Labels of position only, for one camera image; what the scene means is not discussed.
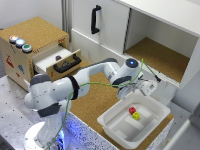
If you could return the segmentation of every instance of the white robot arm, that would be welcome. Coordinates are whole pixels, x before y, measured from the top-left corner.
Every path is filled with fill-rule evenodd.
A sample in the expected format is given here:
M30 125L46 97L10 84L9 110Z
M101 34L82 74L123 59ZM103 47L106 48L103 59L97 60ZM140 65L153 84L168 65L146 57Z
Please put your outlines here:
M112 85L122 85L130 82L136 77L140 68L135 59L127 59L122 67L120 67L116 59L108 58L102 62L87 66L78 71L74 76L66 77L55 82L51 82L48 75L39 74L31 79L29 93L25 97L25 105L30 109L38 111L41 117L45 117L45 124L38 132L35 141L41 148L46 148L51 139L56 135L61 126L61 114L65 112L68 97L72 90L74 94L71 99L76 99L86 95L90 89L90 84L79 87L84 83L90 82L90 76L99 72L103 72ZM123 98L135 88L148 89L152 93L156 88L156 82L145 81L142 84L140 79L143 73L140 72L136 80L126 86L115 86L119 88L118 98Z

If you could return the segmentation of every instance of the red ball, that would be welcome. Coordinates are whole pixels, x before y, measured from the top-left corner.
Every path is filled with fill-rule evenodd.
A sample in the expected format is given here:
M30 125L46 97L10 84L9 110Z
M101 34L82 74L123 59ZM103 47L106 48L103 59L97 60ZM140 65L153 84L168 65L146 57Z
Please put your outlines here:
M129 108L129 113L132 115L134 112L136 112L135 107L130 107Z

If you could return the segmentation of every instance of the yellow ball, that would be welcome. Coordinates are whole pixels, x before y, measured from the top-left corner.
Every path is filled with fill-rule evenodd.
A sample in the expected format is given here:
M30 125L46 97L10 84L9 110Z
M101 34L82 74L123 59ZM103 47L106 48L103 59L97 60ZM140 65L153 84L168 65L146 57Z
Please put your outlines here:
M133 113L133 118L134 118L135 120L138 120L138 119L140 118L140 114L139 114L138 112L134 112L134 113Z

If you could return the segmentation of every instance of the cabinet handle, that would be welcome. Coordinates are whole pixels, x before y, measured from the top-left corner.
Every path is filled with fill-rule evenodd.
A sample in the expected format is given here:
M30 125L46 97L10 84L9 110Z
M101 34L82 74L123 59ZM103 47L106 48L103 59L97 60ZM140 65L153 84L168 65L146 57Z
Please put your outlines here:
M92 34L98 33L100 30L96 28L96 12L101 10L101 7L96 5L96 8L92 9L92 22L91 22L91 31Z
M57 66L57 64L55 64L55 65L54 65L54 69L55 69L58 73L63 73L63 72L65 72L65 71L71 69L72 67L78 65L78 64L82 61L78 56L76 56L76 54L73 55L73 58L74 58L74 60L75 60L73 63L70 63L69 65L66 65L66 66L61 67L61 68L59 68L59 67Z

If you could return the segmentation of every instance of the wooden box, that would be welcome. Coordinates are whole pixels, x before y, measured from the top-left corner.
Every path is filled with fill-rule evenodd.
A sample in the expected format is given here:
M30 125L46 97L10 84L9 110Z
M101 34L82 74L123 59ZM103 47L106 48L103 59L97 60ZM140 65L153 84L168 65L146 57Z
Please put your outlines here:
M32 46L33 51L31 53L23 53L22 49L18 49L15 44L10 44L9 38L12 35L17 35L20 39L24 39L26 44ZM48 50L57 45L69 50L68 33L40 17L32 18L0 31L0 50L5 71L9 77L25 90L28 90L28 87L24 79L30 82L31 78L36 74L34 71L33 59L44 55ZM51 77L52 81L60 79L80 67L80 64L75 65L63 73L59 73L54 69L55 64L57 67L61 68L66 62L74 62L74 55L80 57L80 50L46 67L46 73Z

